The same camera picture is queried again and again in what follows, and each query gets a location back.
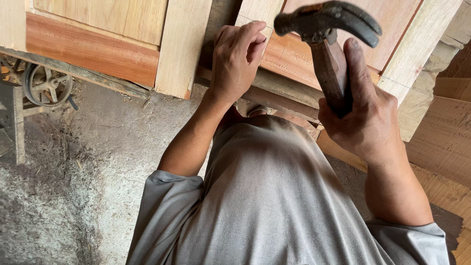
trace claw hammer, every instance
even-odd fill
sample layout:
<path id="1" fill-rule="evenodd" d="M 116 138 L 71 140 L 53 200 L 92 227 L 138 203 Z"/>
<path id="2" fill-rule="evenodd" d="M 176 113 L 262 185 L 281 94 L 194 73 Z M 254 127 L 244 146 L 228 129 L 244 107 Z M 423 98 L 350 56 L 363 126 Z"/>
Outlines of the claw hammer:
<path id="1" fill-rule="evenodd" d="M 381 27 L 361 8 L 342 1 L 329 1 L 298 8 L 275 17 L 274 30 L 283 36 L 295 31 L 311 47 L 314 72 L 327 103 L 339 118 L 352 111 L 353 98 L 345 54 L 337 42 L 337 29 L 352 33 L 374 48 Z"/>

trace person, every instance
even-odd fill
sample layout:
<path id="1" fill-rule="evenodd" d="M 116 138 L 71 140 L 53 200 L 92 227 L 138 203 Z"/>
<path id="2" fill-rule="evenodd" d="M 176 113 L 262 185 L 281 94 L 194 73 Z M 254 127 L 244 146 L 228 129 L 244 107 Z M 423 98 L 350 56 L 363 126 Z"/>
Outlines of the person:
<path id="1" fill-rule="evenodd" d="M 127 264 L 448 264 L 445 233 L 399 135 L 398 102 L 372 83 L 356 40 L 344 45 L 353 110 L 339 119 L 321 99 L 319 120 L 368 163 L 373 220 L 362 219 L 306 130 L 263 110 L 236 112 L 265 25 L 215 34 L 210 87 L 146 180 Z"/>

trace wooden hammer handle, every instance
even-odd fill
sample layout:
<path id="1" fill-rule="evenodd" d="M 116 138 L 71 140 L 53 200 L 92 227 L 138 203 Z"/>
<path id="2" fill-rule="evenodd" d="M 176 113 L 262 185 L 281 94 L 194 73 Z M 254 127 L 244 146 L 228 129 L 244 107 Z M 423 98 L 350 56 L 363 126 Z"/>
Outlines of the wooden hammer handle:
<path id="1" fill-rule="evenodd" d="M 338 42 L 330 45 L 326 39 L 310 44 L 314 72 L 327 103 L 339 118 L 352 111 L 352 93 L 345 54 Z"/>

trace hand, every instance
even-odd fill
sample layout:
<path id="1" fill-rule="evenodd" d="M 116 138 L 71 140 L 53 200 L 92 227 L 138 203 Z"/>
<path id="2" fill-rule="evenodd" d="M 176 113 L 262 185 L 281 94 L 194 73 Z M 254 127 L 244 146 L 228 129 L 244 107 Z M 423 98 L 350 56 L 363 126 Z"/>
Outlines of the hand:
<path id="1" fill-rule="evenodd" d="M 373 84 L 356 40 L 348 39 L 343 50 L 349 66 L 353 109 L 339 119 L 322 98 L 319 100 L 319 120 L 334 142 L 369 166 L 397 165 L 398 159 L 407 163 L 399 133 L 398 100 Z"/>
<path id="2" fill-rule="evenodd" d="M 216 32 L 207 91 L 215 100 L 232 104 L 249 89 L 267 45 L 260 33 L 265 26 L 265 22 L 252 21 L 242 27 L 226 25 Z"/>

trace gray t-shirt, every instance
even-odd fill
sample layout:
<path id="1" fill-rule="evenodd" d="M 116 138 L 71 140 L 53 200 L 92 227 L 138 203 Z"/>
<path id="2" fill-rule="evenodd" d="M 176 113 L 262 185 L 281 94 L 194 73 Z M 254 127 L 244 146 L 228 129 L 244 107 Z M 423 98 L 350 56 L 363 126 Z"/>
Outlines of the gray t-shirt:
<path id="1" fill-rule="evenodd" d="M 366 223 L 303 128 L 219 128 L 203 179 L 146 180 L 127 264 L 448 264 L 435 224 Z"/>

